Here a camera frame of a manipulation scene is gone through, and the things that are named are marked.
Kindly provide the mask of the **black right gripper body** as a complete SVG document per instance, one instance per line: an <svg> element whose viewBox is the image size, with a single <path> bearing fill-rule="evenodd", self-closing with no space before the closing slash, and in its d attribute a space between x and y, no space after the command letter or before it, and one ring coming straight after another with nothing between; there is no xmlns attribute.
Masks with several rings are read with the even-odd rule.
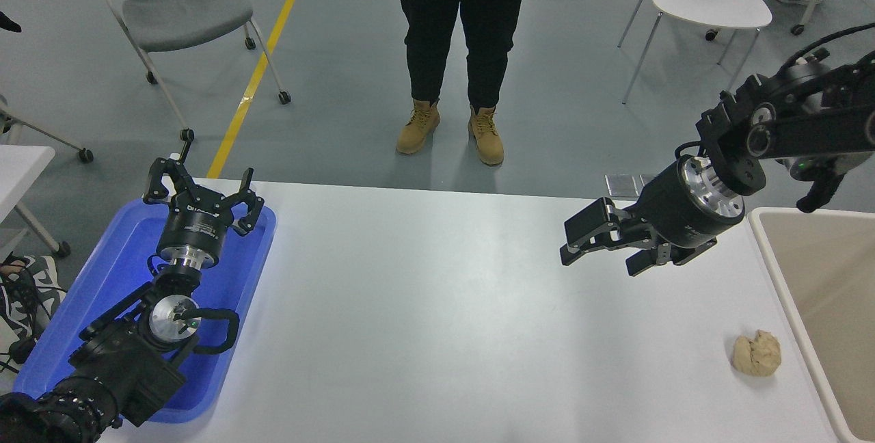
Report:
<svg viewBox="0 0 875 443"><path fill-rule="evenodd" d="M704 206L691 191L686 177L688 159L675 160L647 183L632 205L665 241L682 249L694 249L732 226L731 216Z"/></svg>

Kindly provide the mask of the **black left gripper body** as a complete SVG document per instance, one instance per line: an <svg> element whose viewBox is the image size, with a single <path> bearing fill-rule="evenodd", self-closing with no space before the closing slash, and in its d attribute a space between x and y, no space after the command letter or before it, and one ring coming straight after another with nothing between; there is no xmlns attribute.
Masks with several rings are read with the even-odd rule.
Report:
<svg viewBox="0 0 875 443"><path fill-rule="evenodd" d="M204 252L210 259L221 257L232 211L207 212L191 205L168 205L169 215L157 241L156 253L170 259L172 250L190 247Z"/></svg>

